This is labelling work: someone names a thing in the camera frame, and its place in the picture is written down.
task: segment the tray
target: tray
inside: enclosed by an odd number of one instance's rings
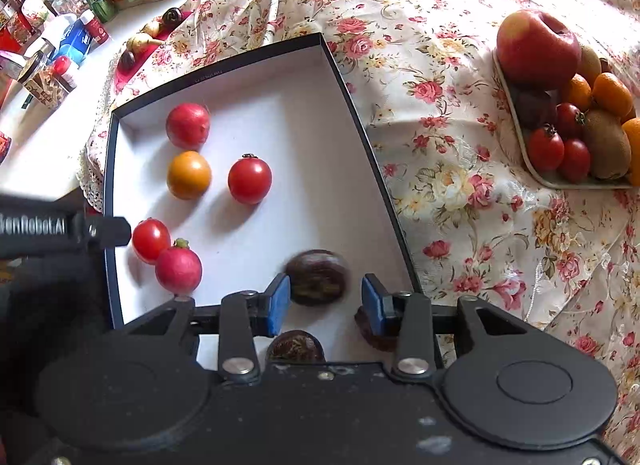
[[[213,178],[197,201],[166,188],[166,170],[180,150],[164,121],[181,102],[211,111],[201,154]],[[291,304],[283,331],[305,329],[327,359],[380,360],[353,315],[360,282],[374,272],[390,291],[420,284],[382,175],[349,93],[321,34],[312,34],[222,60],[149,91],[113,111],[104,182],[106,215],[131,225],[152,216],[172,238],[188,239],[202,260],[196,305],[225,295],[264,291],[295,254],[327,249],[342,255],[350,289],[325,307]],[[230,196],[226,177],[244,153],[269,163],[273,185],[257,207]],[[131,247],[106,252],[113,324],[129,322],[171,299]],[[255,339],[263,357],[270,339]],[[217,336],[201,337],[198,361],[214,369]]]
[[[542,183],[545,187],[550,187],[552,189],[630,189],[633,186],[629,184],[629,182],[625,178],[619,178],[615,180],[597,180],[596,178],[592,178],[588,176],[583,183],[569,183],[565,180],[561,175],[559,175],[556,171],[545,172],[544,174],[540,174],[536,171],[531,162],[529,161],[529,156],[527,155],[527,138],[529,138],[529,133],[527,131],[523,131],[520,128],[520,121],[518,120],[518,114],[516,113],[516,108],[513,105],[513,99],[511,98],[511,90],[510,84],[504,78],[504,74],[502,72],[502,68],[500,67],[500,63],[498,62],[498,56],[496,54],[495,49],[493,50],[494,64],[496,71],[498,73],[498,78],[502,83],[502,87],[504,88],[504,92],[507,95],[507,101],[509,103],[509,108],[511,109],[511,116],[513,117],[513,125],[516,129],[516,135],[518,137],[518,142],[520,143],[520,150],[522,151],[522,157],[524,158],[524,163],[529,169],[529,172],[533,176],[535,180]]]

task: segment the apple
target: apple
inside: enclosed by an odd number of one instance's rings
[[[514,84],[543,91],[571,80],[580,64],[580,44],[558,19],[539,10],[518,10],[498,30],[498,62]]]

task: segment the pink radish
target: pink radish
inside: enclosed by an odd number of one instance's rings
[[[209,137],[209,110],[199,104],[176,106],[166,118],[166,135],[176,147],[198,150]]]
[[[162,251],[156,261],[156,279],[160,285],[176,295],[195,290],[202,279],[200,258],[189,248],[185,239]]]

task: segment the metal screw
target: metal screw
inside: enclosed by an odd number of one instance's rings
[[[398,369],[408,375],[421,375],[429,369],[429,363],[423,359],[409,357],[398,362]]]
[[[233,357],[222,363],[222,369],[232,375],[246,375],[254,369],[254,362],[244,357]]]

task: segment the table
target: table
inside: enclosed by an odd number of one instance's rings
[[[184,1],[142,4],[107,23],[111,39],[101,46],[94,42],[80,67],[78,87],[54,113],[37,100],[21,109],[29,93],[12,82],[0,109],[0,131],[13,140],[9,155],[0,164],[0,193],[55,200],[78,187],[78,155],[94,127],[111,59],[146,22]]]

